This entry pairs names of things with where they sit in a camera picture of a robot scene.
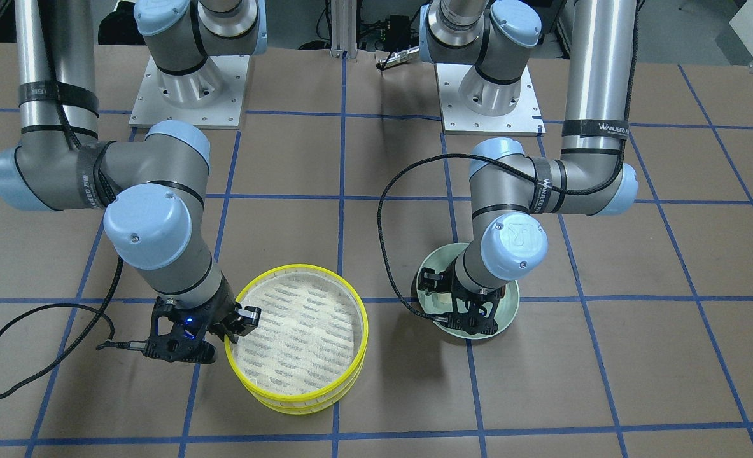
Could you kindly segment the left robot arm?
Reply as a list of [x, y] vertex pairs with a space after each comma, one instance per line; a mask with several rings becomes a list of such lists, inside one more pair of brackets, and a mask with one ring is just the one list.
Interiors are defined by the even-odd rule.
[[[470, 154], [472, 242], [444, 268], [421, 268], [421, 294], [449, 293], [469, 313], [495, 311], [501, 290], [547, 253], [543, 212], [620, 214], [638, 189], [624, 162], [637, 55], [635, 1], [577, 1], [561, 157], [527, 156], [508, 138]], [[422, 59], [465, 64], [460, 99], [473, 113], [510, 113], [541, 18], [521, 1], [434, 1], [421, 18]]]

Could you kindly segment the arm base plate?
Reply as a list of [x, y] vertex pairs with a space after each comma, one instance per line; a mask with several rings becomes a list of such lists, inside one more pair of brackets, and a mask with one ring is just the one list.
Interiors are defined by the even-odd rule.
[[213, 56], [189, 75], [161, 72], [149, 59], [129, 124], [150, 128], [167, 119], [198, 128], [239, 127], [250, 56]]
[[445, 134], [545, 133], [528, 67], [508, 86], [484, 80], [472, 65], [436, 64], [435, 75]]

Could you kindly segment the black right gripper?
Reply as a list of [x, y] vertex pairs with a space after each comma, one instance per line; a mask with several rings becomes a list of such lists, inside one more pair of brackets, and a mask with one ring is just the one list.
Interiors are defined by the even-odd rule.
[[234, 299], [232, 288], [221, 274], [221, 283], [216, 292], [205, 304], [195, 311], [195, 341], [199, 347], [211, 347], [207, 335], [217, 336], [223, 340], [228, 337], [231, 343], [237, 343], [239, 337], [245, 337], [256, 330], [260, 324], [262, 309], [247, 305], [241, 308]]

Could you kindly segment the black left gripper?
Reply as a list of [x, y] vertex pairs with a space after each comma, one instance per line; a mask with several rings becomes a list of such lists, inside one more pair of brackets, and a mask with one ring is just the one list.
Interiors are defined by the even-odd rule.
[[476, 283], [470, 278], [463, 258], [455, 258], [451, 268], [436, 272], [430, 267], [421, 267], [418, 273], [418, 290], [425, 294], [450, 293], [454, 316], [466, 319], [472, 316], [478, 319], [494, 319], [496, 308], [501, 299], [501, 288], [487, 289], [477, 286], [475, 291], [469, 289]]

